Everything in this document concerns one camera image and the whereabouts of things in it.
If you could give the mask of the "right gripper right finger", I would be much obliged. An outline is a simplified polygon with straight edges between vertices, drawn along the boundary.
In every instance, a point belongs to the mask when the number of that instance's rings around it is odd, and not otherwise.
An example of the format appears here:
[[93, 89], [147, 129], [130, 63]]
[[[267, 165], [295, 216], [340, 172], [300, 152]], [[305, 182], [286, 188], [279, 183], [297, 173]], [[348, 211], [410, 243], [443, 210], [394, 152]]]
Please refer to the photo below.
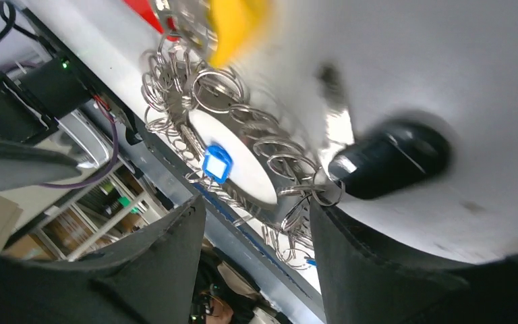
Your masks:
[[328, 323], [518, 323], [518, 254], [452, 261], [316, 201], [310, 227]]

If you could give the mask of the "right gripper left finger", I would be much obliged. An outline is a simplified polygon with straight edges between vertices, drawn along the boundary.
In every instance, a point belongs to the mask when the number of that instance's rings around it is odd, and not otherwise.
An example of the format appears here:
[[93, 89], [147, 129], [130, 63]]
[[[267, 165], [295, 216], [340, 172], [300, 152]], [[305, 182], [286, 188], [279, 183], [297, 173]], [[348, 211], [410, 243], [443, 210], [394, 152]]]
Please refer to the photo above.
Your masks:
[[205, 221], [193, 196], [76, 261], [0, 254], [0, 323], [187, 323]]

